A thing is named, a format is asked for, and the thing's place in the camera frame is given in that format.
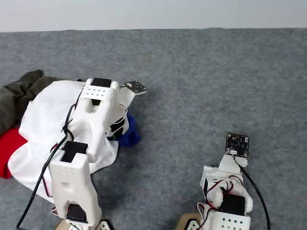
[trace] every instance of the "perforated plastic bracket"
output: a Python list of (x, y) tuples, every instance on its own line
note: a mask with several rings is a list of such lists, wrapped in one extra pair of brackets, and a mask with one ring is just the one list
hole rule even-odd
[(114, 230), (111, 223), (107, 219), (103, 219), (97, 227), (97, 230)]
[(81, 97), (96, 100), (108, 100), (109, 95), (112, 95), (113, 90), (114, 89), (107, 87), (85, 85)]
[(197, 230), (199, 228), (199, 224), (197, 223), (197, 220), (195, 219), (190, 219), (187, 222), (186, 227), (184, 228), (184, 230)]
[(250, 217), (215, 212), (212, 224), (214, 230), (249, 230)]

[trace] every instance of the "black cable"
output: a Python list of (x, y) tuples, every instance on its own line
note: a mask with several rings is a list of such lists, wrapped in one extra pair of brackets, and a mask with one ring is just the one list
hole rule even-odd
[(72, 223), (71, 223), (71, 225), (72, 225), (76, 230), (80, 230), (80, 229), (77, 228), (76, 225), (73, 225)]
[(210, 192), (212, 189), (214, 189), (217, 185), (219, 185), (220, 184), (220, 182), (223, 182), (224, 180), (220, 180), (220, 181), (218, 181), (218, 182), (215, 182), (215, 185), (213, 185), (211, 188), (209, 188), (208, 190), (207, 190), (207, 192), (206, 192), (206, 194), (205, 194), (205, 199), (206, 199), (206, 202), (208, 201), (208, 198), (207, 198), (207, 194), (208, 194), (208, 192)]
[(256, 184), (254, 183), (254, 181), (251, 179), (251, 177), (249, 176), (249, 174), (245, 171), (245, 169), (243, 167), (241, 167), (241, 165), (239, 165), (234, 157), (234, 160), (236, 162), (236, 164), (240, 167), (241, 171), (243, 172), (243, 174), (249, 179), (250, 183), (254, 186), (254, 189), (256, 190), (259, 198), (260, 198), (260, 201), (262, 203), (262, 206), (263, 206), (263, 209), (264, 209), (264, 213), (265, 213), (265, 218), (267, 220), (267, 229), (268, 230), (271, 230), (271, 222), (270, 222), (270, 217), (269, 217), (269, 213), (268, 213), (268, 210), (267, 210), (267, 206), (265, 205), (265, 202), (262, 198), (262, 195), (259, 191), (259, 189), (257, 188)]
[(75, 103), (75, 109), (76, 109), (76, 107), (77, 107), (77, 104), (78, 104), (78, 101), (79, 101), (79, 98), (80, 98), (80, 96), (81, 96), (82, 91), (83, 91), (83, 88), (82, 88), (81, 92), (79, 93), (79, 96), (78, 96), (77, 101), (76, 101), (76, 103)]
[(19, 228), (19, 227), (20, 227), (21, 223), (23, 222), (25, 216), (27, 215), (27, 213), (28, 213), (28, 211), (29, 211), (29, 209), (30, 209), (30, 206), (32, 205), (32, 202), (33, 202), (33, 200), (34, 200), (34, 198), (35, 198), (35, 195), (36, 195), (36, 192), (37, 192), (38, 187), (39, 187), (39, 185), (40, 185), (40, 182), (41, 182), (41, 180), (42, 180), (42, 178), (43, 178), (43, 176), (44, 176), (44, 173), (45, 173), (45, 171), (46, 171), (46, 169), (47, 169), (47, 167), (48, 167), (50, 161), (52, 160), (54, 154), (55, 154), (55, 153), (58, 151), (58, 149), (61, 147), (61, 145), (62, 145), (62, 144), (65, 142), (65, 140), (68, 138), (68, 133), (69, 133), (70, 131), (68, 130), (67, 125), (68, 125), (68, 123), (69, 123), (68, 120), (69, 120), (69, 117), (70, 117), (70, 115), (71, 115), (72, 109), (73, 109), (74, 107), (75, 107), (75, 104), (73, 104), (73, 105), (70, 107), (70, 109), (69, 109), (69, 111), (68, 111), (68, 114), (67, 114), (67, 116), (66, 116), (65, 125), (64, 125), (64, 127), (66, 127), (66, 128), (63, 127), (63, 131), (64, 131), (64, 133), (65, 133), (65, 137), (64, 137), (64, 138), (59, 142), (59, 144), (53, 149), (52, 153), (50, 154), (50, 156), (48, 157), (47, 161), (46, 161), (45, 164), (43, 165), (42, 172), (41, 172), (40, 175), (39, 175), (39, 178), (38, 178), (38, 180), (37, 180), (37, 182), (36, 182), (35, 188), (34, 188), (34, 190), (33, 190), (33, 192), (32, 192), (32, 195), (31, 195), (30, 200), (29, 200), (29, 202), (28, 202), (28, 204), (27, 204), (27, 207), (25, 208), (23, 215), (21, 216), (19, 222), (18, 222), (17, 225), (16, 225), (16, 228), (17, 228), (17, 229), (21, 229), (21, 228)]
[(213, 210), (214, 208), (210, 208), (208, 211), (207, 211), (207, 215), (206, 215), (206, 218), (203, 220), (203, 223), (196, 229), (196, 230), (199, 230), (203, 227), (203, 225), (206, 223), (207, 219), (208, 219), (208, 216), (209, 216), (209, 212), (211, 210)]

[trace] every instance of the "white robot part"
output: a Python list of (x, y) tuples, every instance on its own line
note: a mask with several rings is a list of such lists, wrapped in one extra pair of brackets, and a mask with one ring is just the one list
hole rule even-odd
[(137, 81), (130, 85), (132, 89), (129, 85), (121, 88), (116, 81), (88, 79), (67, 130), (72, 133), (73, 136), (69, 135), (72, 140), (84, 130), (90, 130), (91, 142), (66, 140), (49, 164), (58, 216), (71, 224), (72, 229), (111, 229), (107, 222), (100, 221), (102, 211), (91, 182), (89, 163), (95, 162), (102, 154), (98, 150), (107, 144), (107, 137), (120, 128), (123, 129), (122, 133), (128, 130), (128, 106), (138, 92), (147, 92)]
[(187, 230), (197, 230), (199, 228), (199, 224), (197, 222), (197, 220), (191, 220), (189, 222), (188, 227), (186, 228)]
[(244, 188), (240, 168), (247, 166), (247, 155), (248, 137), (228, 133), (219, 167), (203, 167), (200, 185), (206, 203), (199, 230), (249, 230), (247, 213), (253, 209), (253, 200)]

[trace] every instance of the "red cloth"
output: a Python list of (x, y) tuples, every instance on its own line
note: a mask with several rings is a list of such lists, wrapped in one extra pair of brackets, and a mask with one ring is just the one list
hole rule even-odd
[(11, 128), (0, 136), (0, 177), (5, 179), (11, 177), (8, 161), (11, 155), (26, 142), (27, 140), (18, 133), (18, 128)]

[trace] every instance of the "circuit board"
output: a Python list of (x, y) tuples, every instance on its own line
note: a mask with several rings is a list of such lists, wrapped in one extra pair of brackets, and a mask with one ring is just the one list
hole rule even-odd
[(128, 88), (136, 95), (147, 93), (147, 88), (141, 83), (139, 83), (137, 80), (125, 82), (124, 85), (128, 86)]
[(249, 136), (227, 133), (225, 153), (238, 157), (248, 157)]

